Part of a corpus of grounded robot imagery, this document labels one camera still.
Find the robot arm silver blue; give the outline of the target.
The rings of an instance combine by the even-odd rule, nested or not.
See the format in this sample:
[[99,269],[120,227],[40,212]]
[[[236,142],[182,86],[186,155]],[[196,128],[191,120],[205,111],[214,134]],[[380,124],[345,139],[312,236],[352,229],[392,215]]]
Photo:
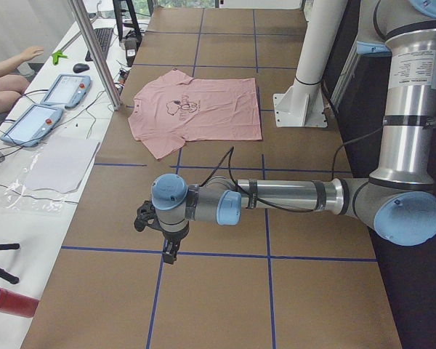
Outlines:
[[161,175],[134,226],[162,232],[164,262],[176,261],[190,222],[235,225],[242,209],[260,207],[355,217],[401,246],[436,234],[434,181],[427,171],[436,125],[436,1],[362,1],[357,38],[360,54],[392,56],[376,170],[367,178],[328,182],[211,174],[188,185],[176,174]]

